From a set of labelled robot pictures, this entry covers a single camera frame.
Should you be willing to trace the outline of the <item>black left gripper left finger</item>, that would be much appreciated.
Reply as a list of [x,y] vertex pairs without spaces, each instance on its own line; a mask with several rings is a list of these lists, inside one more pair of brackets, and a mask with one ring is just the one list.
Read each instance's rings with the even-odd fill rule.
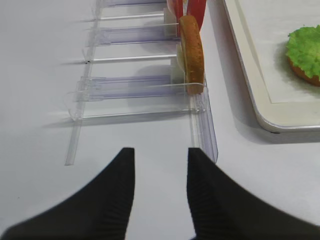
[[135,150],[123,148],[87,185],[9,227],[3,240],[123,240],[135,194]]

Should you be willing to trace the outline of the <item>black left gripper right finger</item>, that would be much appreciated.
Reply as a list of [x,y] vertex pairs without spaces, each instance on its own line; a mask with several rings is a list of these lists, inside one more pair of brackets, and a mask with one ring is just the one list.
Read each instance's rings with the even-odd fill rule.
[[187,200],[196,240],[318,240],[320,228],[254,196],[189,148]]

